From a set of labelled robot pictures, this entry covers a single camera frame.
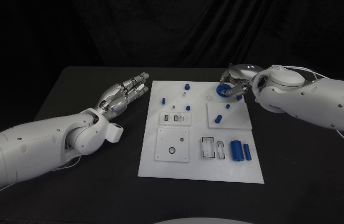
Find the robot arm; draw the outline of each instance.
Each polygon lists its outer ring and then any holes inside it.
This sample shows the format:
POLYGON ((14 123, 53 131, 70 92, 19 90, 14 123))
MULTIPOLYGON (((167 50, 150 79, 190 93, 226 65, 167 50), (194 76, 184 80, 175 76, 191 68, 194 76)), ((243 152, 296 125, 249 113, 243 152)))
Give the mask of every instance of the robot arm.
POLYGON ((250 87, 256 102, 268 111, 286 112, 318 126, 344 131, 344 81, 321 78, 309 82, 298 72, 275 65, 263 70, 240 64, 224 73, 234 87, 223 90, 223 95, 242 95, 250 87))
POLYGON ((119 141, 124 128, 109 123, 147 92, 147 73, 115 84, 93 109, 11 127, 0 133, 0 187, 24 181, 93 153, 103 140, 119 141))

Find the peg board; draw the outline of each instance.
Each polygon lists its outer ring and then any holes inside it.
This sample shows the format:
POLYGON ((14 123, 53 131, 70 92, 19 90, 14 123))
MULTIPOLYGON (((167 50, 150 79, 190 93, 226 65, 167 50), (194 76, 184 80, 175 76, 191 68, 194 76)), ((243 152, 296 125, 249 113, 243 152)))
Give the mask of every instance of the peg board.
POLYGON ((230 104, 230 112, 234 111, 234 107, 240 107, 237 112, 245 112, 243 117, 247 113, 246 106, 232 105, 232 103, 245 103, 245 99, 237 101, 236 97, 220 97, 216 92, 217 85, 219 82, 152 81, 138 170, 139 177, 263 183, 252 130, 226 127, 209 128, 211 120, 207 118, 207 103, 230 104), (186 83, 190 84, 188 91, 184 89, 186 83), (191 114, 191 126, 160 125, 161 112, 188 112, 191 114), (188 129, 188 162, 155 161, 160 128, 188 129), (201 137, 213 137, 214 144, 219 141, 223 142, 224 159, 219 159, 217 153, 214 158, 203 157, 201 137), (234 162, 232 160, 230 141, 233 140, 240 140, 242 144, 249 144, 250 161, 234 162))

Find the black table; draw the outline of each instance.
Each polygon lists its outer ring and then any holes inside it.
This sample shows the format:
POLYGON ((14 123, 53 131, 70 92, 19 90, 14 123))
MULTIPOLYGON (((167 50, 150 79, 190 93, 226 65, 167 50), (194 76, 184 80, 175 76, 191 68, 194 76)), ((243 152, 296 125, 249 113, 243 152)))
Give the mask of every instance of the black table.
MULTIPOLYGON (((69 67, 36 120, 92 108, 116 82, 141 72, 152 80, 219 80, 223 69, 69 67)), ((344 140, 286 114, 263 110, 245 95, 265 184, 138 177, 150 92, 115 122, 119 143, 105 141, 79 164, 0 192, 0 218, 151 224, 186 217, 259 224, 344 223, 344 140)))

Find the blue object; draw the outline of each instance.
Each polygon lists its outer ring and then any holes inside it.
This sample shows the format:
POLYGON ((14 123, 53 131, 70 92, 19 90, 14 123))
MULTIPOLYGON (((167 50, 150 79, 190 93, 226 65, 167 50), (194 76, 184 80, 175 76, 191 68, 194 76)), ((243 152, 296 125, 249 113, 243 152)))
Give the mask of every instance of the blue object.
POLYGON ((224 94, 222 94, 222 91, 226 91, 226 90, 230 90, 230 89, 232 89, 232 87, 227 84, 223 84, 223 86, 217 86, 216 92, 222 97, 229 97, 224 94))
POLYGON ((243 161, 242 142, 234 140, 230 142, 232 156, 236 162, 243 161))
POLYGON ((220 123, 220 120, 222 120, 222 115, 217 115, 214 122, 220 123))
POLYGON ((243 144, 243 152, 245 152, 246 160, 252 160, 247 144, 243 144))

